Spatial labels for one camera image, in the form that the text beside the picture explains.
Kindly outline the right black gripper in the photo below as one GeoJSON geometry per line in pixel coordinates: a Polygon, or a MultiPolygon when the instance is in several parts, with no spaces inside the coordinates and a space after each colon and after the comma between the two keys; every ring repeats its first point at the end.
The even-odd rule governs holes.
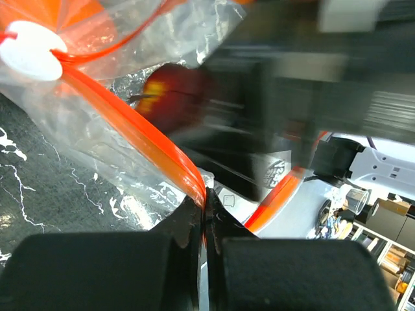
{"type": "Polygon", "coordinates": [[[413,1],[255,1],[203,67],[261,133],[414,142],[413,1]]]}

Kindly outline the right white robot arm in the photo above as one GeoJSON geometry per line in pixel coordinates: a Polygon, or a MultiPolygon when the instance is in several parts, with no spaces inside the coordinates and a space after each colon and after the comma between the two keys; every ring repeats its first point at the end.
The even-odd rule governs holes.
{"type": "Polygon", "coordinates": [[[319,179],[414,196],[414,156],[322,131],[414,143],[413,1],[256,1],[198,69],[200,126],[173,140],[219,181],[259,197],[285,147],[319,179]]]}

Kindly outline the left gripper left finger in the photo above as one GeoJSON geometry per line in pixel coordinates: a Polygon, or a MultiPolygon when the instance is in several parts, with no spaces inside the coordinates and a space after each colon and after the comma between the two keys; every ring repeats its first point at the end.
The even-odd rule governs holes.
{"type": "Polygon", "coordinates": [[[149,231],[32,235],[1,274],[2,310],[197,310],[202,210],[149,231]]]}

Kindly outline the dark red fake fruit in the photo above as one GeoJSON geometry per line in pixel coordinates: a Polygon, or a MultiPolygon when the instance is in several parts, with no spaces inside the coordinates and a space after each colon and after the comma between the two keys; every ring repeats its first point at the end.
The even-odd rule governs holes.
{"type": "Polygon", "coordinates": [[[129,103],[165,135],[197,126],[207,115],[208,101],[217,82],[205,69],[190,69],[175,63],[157,68],[129,103]]]}

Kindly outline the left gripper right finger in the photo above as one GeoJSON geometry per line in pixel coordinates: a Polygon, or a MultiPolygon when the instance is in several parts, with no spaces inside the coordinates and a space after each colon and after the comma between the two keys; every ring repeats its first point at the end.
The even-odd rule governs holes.
{"type": "Polygon", "coordinates": [[[211,310],[393,310],[375,259],[348,240],[260,239],[206,191],[211,310]]]}

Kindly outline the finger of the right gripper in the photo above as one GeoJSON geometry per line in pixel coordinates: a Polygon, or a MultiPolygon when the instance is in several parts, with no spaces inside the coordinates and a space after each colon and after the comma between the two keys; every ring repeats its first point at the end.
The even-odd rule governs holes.
{"type": "Polygon", "coordinates": [[[249,132],[227,126],[199,126],[171,135],[199,168],[214,174],[221,185],[243,198],[258,201],[265,154],[249,132]]]}

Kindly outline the clear zip top bag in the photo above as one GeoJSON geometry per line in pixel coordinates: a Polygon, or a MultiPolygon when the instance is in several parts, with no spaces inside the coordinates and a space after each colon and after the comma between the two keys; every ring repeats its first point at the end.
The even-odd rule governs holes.
{"type": "MultiPolygon", "coordinates": [[[[117,38],[98,52],[71,54],[57,33],[31,21],[13,21],[1,30],[2,94],[63,152],[115,186],[170,210],[181,204],[165,192],[172,187],[205,209],[207,179],[214,174],[196,166],[128,99],[166,63],[199,69],[253,2],[100,2],[117,38]]],[[[259,175],[263,193],[248,219],[252,231],[276,214],[304,175],[304,169],[292,167],[266,186],[273,153],[259,175]]]]}

